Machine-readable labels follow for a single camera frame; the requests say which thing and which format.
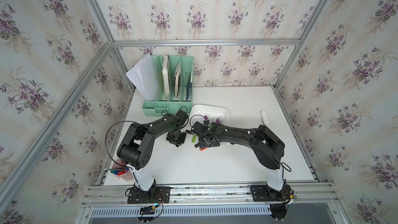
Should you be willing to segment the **green usb drive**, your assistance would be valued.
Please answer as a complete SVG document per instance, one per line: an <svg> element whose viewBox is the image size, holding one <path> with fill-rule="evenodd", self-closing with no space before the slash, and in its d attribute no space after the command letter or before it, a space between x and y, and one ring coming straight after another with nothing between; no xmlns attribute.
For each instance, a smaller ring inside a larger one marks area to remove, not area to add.
<svg viewBox="0 0 398 224"><path fill-rule="evenodd" d="M194 135L193 135L193 137L192 137L192 141L191 141L191 142L192 142L192 143L195 143L195 141L196 141L196 138L197 138L197 135L196 135L196 134L194 134Z"/></svg>

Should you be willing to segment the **white storage box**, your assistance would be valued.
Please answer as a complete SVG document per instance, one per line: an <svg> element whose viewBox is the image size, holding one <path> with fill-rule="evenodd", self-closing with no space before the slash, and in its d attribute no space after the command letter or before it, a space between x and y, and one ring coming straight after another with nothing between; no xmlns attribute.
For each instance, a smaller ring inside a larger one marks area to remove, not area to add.
<svg viewBox="0 0 398 224"><path fill-rule="evenodd" d="M220 124L227 124L229 120L229 113L226 109L221 107L197 104L192 107L189 117L189 125L193 126L193 124L197 121L199 121L200 123L204 123L204 116L208 117L209 123L216 122L216 119L218 117L221 120Z"/></svg>

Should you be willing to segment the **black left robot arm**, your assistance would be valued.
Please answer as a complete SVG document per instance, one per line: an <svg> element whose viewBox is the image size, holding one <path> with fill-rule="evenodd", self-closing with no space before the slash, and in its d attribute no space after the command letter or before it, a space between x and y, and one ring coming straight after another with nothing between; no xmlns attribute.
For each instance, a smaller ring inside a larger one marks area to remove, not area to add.
<svg viewBox="0 0 398 224"><path fill-rule="evenodd" d="M117 157L122 165L131 168L135 179L135 186L149 192L155 187L155 179L149 170L148 164L154 142L160 136L166 134L166 140L176 147L184 144L186 133L181 131L188 120L188 114L179 110L176 114L165 114L162 118L150 123L139 124L132 122L121 144L117 149Z"/></svg>

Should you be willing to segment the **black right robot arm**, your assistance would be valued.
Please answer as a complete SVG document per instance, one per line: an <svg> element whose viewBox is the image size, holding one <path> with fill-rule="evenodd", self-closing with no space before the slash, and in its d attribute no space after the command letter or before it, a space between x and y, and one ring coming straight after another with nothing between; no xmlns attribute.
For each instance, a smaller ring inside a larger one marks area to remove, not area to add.
<svg viewBox="0 0 398 224"><path fill-rule="evenodd" d="M285 143L267 126L244 129L228 127L218 122L204 125L197 121L192 126L191 132L199 139L200 150L219 147L221 143L252 149L259 163L266 168L268 188L282 192L285 186L283 166Z"/></svg>

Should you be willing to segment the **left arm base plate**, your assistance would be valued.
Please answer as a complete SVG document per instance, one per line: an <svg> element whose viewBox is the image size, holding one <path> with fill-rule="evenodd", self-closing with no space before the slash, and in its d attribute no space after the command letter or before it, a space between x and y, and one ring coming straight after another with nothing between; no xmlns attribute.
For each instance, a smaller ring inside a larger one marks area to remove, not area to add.
<svg viewBox="0 0 398 224"><path fill-rule="evenodd" d="M142 191L136 186L125 191L128 204L169 203L171 187L152 187L149 191Z"/></svg>

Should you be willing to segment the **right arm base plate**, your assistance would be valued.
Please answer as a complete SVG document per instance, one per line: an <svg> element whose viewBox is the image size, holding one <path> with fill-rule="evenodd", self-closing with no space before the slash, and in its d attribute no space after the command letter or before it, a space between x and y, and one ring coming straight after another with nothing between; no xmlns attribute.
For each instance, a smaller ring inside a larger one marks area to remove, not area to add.
<svg viewBox="0 0 398 224"><path fill-rule="evenodd" d="M268 185L252 185L250 192L255 202L289 202L294 195L294 190L286 183L281 191L276 191Z"/></svg>

